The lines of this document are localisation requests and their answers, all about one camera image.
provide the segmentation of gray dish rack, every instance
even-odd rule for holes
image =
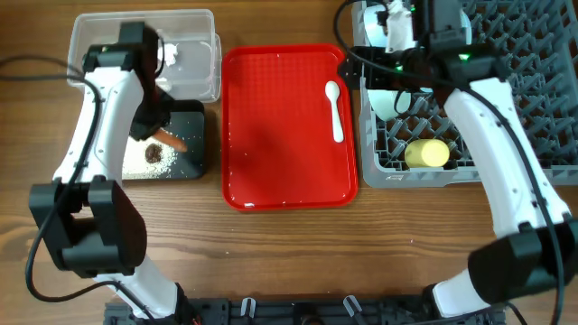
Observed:
[[[571,0],[462,0],[473,42],[491,42],[510,69],[518,115],[554,185],[578,185],[578,22]],[[353,5],[356,46],[370,46],[363,13]],[[408,116],[381,121],[361,78],[359,132],[363,178],[375,188],[442,187],[480,181],[460,133],[431,94],[412,95]],[[441,168],[408,168],[406,146],[436,138],[451,150]]]

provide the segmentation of white spoon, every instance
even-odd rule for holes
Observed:
[[[340,112],[337,110],[337,98],[340,96],[340,87],[335,81],[325,85],[325,95],[331,102],[331,120],[333,121],[333,140],[343,142],[343,128],[341,127]]]

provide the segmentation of wood grain surface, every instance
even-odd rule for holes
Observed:
[[[79,14],[131,10],[208,8],[215,14],[223,54],[240,45],[334,42],[331,21],[339,2],[3,0],[0,56],[39,53],[65,59]],[[346,16],[342,30],[351,40]],[[3,73],[57,70],[26,64]],[[353,102],[359,102],[357,94]],[[33,299],[24,285],[24,262],[37,230],[28,191],[34,183],[50,181],[70,143],[80,103],[80,93],[65,82],[0,85],[0,324],[99,324],[104,303],[114,298],[103,289],[48,304]],[[208,105],[208,111],[206,176],[126,184],[148,227],[148,254],[190,297],[419,293],[460,272],[471,250],[495,238],[480,184],[376,190],[361,181],[357,198],[341,209],[233,211],[219,189],[220,103]],[[356,105],[356,135],[358,115]],[[578,210],[578,188],[558,190]],[[58,272],[44,246],[35,280],[42,292],[53,295],[91,283]],[[563,323],[578,322],[577,288],[574,282],[567,289]],[[515,303],[531,324],[546,324],[554,293]]]

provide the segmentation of red plastic tray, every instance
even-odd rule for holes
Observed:
[[[223,60],[222,192],[239,210],[336,207],[358,191],[349,92],[330,44],[242,47]],[[325,84],[340,86],[333,141]]]

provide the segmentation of black cable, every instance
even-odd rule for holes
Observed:
[[[48,62],[55,63],[57,65],[60,65],[62,67],[72,68],[71,70],[73,70],[75,72],[79,72],[79,70],[69,66],[69,64],[67,64],[64,61],[54,59],[54,58],[37,57],[37,56],[32,56],[32,55],[21,55],[18,57],[10,57],[10,58],[6,58],[6,59],[2,59],[2,60],[0,60],[0,68],[5,66],[6,64],[11,63],[11,62],[16,62],[16,61],[21,61],[21,60],[48,61]],[[88,286],[82,290],[75,292],[75,293],[67,294],[67,295],[61,296],[61,297],[50,297],[50,296],[43,295],[42,293],[38,292],[38,290],[34,286],[33,266],[34,266],[34,258],[36,257],[36,253],[38,252],[38,247],[40,245],[41,240],[46,235],[46,232],[48,230],[49,225],[51,224],[52,220],[57,215],[58,209],[60,209],[62,207],[63,202],[69,197],[70,191],[72,189],[72,184],[74,184],[76,182],[76,179],[78,179],[80,173],[82,172],[82,169],[85,166],[85,162],[86,162],[87,156],[89,154],[90,146],[94,140],[94,135],[97,131],[98,120],[99,120],[100,112],[101,112],[102,99],[100,98],[100,95],[98,93],[98,88],[92,82],[84,79],[84,77],[82,77],[81,73],[80,73],[80,76],[67,75],[67,74],[54,74],[54,75],[42,75],[42,76],[2,76],[2,75],[0,75],[1,81],[46,81],[46,80],[58,80],[58,79],[71,79],[71,80],[75,80],[78,82],[82,82],[87,87],[89,87],[90,90],[92,90],[92,93],[94,94],[94,97],[95,97],[94,116],[93,116],[92,122],[90,124],[90,129],[89,129],[89,133],[87,135],[87,140],[82,147],[82,151],[80,152],[79,160],[77,161],[76,167],[74,168],[74,171],[72,172],[72,175],[70,176],[68,183],[64,186],[64,189],[62,190],[61,195],[56,200],[56,203],[54,204],[54,206],[52,206],[52,209],[48,213],[46,219],[42,222],[40,229],[38,230],[38,233],[36,234],[36,237],[33,240],[33,244],[30,248],[30,252],[28,254],[28,260],[26,261],[26,267],[25,267],[25,271],[24,271],[24,276],[25,276],[25,280],[26,280],[26,287],[28,288],[28,291],[30,292],[30,294],[34,298],[36,298],[42,302],[66,302],[66,301],[72,300],[74,298],[77,298],[77,297],[81,296],[82,294],[89,293],[89,292],[91,292],[97,288],[102,287],[102,286],[113,285],[120,292],[122,292],[131,302],[133,302],[133,304],[135,306],[137,306],[151,320],[151,322],[156,323],[153,315],[150,313],[149,310],[146,309],[146,306],[144,306],[140,301],[138,301],[138,299],[136,299],[136,297],[131,292],[129,292],[127,290],[127,288],[125,288],[120,282],[117,282],[117,281],[105,281],[105,282],[101,282],[101,283],[95,283],[95,284],[92,284],[92,285],[90,285],[90,286]]]
[[[504,304],[506,304],[506,306],[508,306],[514,312],[514,314],[516,315],[517,320],[520,322],[520,324],[527,325],[527,322],[524,319],[524,316],[522,316],[522,313],[520,312],[520,310],[512,302],[504,302]]]
[[[79,76],[84,75],[84,73],[82,73],[82,71],[80,71],[79,69],[77,69],[73,65],[68,64],[67,62],[65,62],[63,60],[59,60],[59,59],[55,59],[55,58],[51,58],[51,57],[46,57],[43,55],[34,55],[34,54],[16,55],[16,56],[13,56],[10,58],[2,59],[2,60],[0,60],[0,69],[3,66],[5,66],[6,64],[16,62],[16,61],[23,61],[23,60],[37,60],[37,61],[49,62],[49,63],[56,64],[58,66],[61,66],[63,68],[66,68],[70,71],[73,71],[74,73],[76,73]]]
[[[406,71],[399,71],[399,70],[391,69],[391,68],[382,66],[380,64],[376,64],[375,62],[372,62],[372,61],[367,60],[365,58],[362,58],[359,55],[357,55],[355,52],[353,52],[351,50],[351,48],[347,45],[347,43],[345,41],[343,41],[343,38],[341,37],[340,31],[339,31],[339,19],[340,19],[341,13],[348,5],[352,5],[352,4],[355,4],[357,2],[361,2],[361,1],[365,1],[365,0],[349,0],[349,1],[342,3],[340,5],[340,7],[338,8],[337,13],[335,14],[335,18],[333,19],[333,32],[335,33],[335,37],[337,38],[338,43],[348,53],[349,57],[351,57],[355,60],[359,60],[359,61],[363,62],[364,64],[367,64],[369,67],[372,67],[372,68],[378,69],[378,70],[382,70],[382,71],[387,72],[387,73],[392,73],[392,74],[396,74],[396,75],[408,77],[408,78],[427,80],[427,81],[433,82],[434,84],[436,83],[436,84],[440,84],[440,85],[450,86],[452,88],[457,88],[463,92],[466,92],[466,93],[470,94],[470,96],[478,99],[483,105],[488,107],[488,109],[499,120],[499,122],[504,127],[506,132],[508,132],[508,135],[510,136],[514,145],[516,146],[516,149],[518,150],[518,153],[520,155],[520,159],[522,160],[522,163],[524,164],[524,167],[527,171],[528,178],[530,180],[530,183],[532,184],[532,188],[533,188],[534,193],[536,195],[537,206],[540,208],[540,211],[542,212],[542,215],[544,217],[546,227],[548,230],[548,234],[550,235],[550,239],[552,241],[552,246],[553,246],[554,254],[555,254],[556,278],[557,278],[556,279],[557,280],[556,302],[555,302],[555,310],[554,310],[554,313],[552,316],[552,324],[557,324],[560,320],[561,315],[562,315],[562,309],[564,306],[564,264],[562,261],[562,251],[560,249],[560,243],[558,242],[558,236],[555,233],[554,222],[552,221],[550,213],[548,212],[548,209],[546,207],[545,199],[542,196],[542,191],[540,190],[540,186],[538,185],[537,178],[534,175],[534,172],[532,171],[532,166],[531,166],[531,164],[527,158],[526,152],[524,151],[522,144],[519,142],[519,139],[516,136],[516,133],[512,129],[508,120],[486,98],[484,98],[482,95],[478,94],[477,92],[471,90],[470,88],[465,88],[465,87],[462,87],[460,85],[454,84],[453,82],[443,80],[443,79],[437,79],[437,78],[432,78],[429,76],[423,76],[423,75],[416,74],[416,73],[410,73],[410,72],[406,72]]]
[[[159,40],[161,41],[161,46],[163,47],[163,59],[161,60],[161,67],[159,68],[158,71],[156,71],[154,73],[155,78],[159,78],[161,73],[163,73],[163,69],[164,69],[164,39],[163,39],[163,37],[159,36]]]

